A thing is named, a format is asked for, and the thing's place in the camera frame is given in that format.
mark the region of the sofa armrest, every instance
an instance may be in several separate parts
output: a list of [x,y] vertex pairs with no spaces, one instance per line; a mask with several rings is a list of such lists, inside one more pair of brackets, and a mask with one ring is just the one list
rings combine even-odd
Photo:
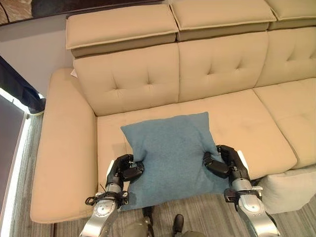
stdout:
[[50,81],[33,182],[31,219],[55,223],[91,214],[97,190],[96,117],[72,69]]

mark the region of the beige sofa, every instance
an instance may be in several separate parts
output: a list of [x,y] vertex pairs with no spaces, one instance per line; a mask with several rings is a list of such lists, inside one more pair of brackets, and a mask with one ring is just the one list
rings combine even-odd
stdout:
[[132,153],[121,126],[204,111],[216,144],[242,150],[251,179],[264,177],[270,212],[301,208],[316,193],[315,25],[314,0],[184,0],[71,16],[77,77],[59,69],[51,78],[32,220],[91,214],[84,200],[110,161]]

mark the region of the metal robot arm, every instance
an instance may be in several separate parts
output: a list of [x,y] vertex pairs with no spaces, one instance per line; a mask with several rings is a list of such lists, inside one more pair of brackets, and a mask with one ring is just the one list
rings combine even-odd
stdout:
[[262,187],[252,186],[238,153],[231,147],[217,146],[225,163],[213,160],[211,154],[206,152],[203,163],[208,170],[221,178],[229,178],[231,188],[225,190],[226,202],[235,203],[235,208],[246,223],[252,237],[280,236],[273,218],[265,212],[262,203]]
[[123,191],[124,182],[135,180],[144,172],[142,162],[137,162],[136,167],[131,167],[132,163],[133,155],[117,158],[107,176],[104,192],[87,198],[85,204],[95,206],[79,237],[108,236],[118,209],[128,204],[128,192]]

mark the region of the blue pillow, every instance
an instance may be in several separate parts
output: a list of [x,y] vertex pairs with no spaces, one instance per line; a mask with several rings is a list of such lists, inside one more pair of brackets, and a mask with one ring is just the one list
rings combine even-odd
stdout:
[[154,206],[205,193],[223,193],[227,179],[203,165],[203,155],[222,161],[208,126],[208,112],[143,121],[121,127],[143,175],[130,183],[130,204],[122,210]]

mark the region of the back cushion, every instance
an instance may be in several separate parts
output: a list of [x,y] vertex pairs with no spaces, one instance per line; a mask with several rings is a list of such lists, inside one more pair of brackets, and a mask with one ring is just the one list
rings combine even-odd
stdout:
[[179,102],[253,88],[268,47],[267,32],[180,42]]
[[316,27],[268,32],[269,48],[258,86],[316,77]]
[[97,116],[178,102],[176,43],[80,58],[74,68]]

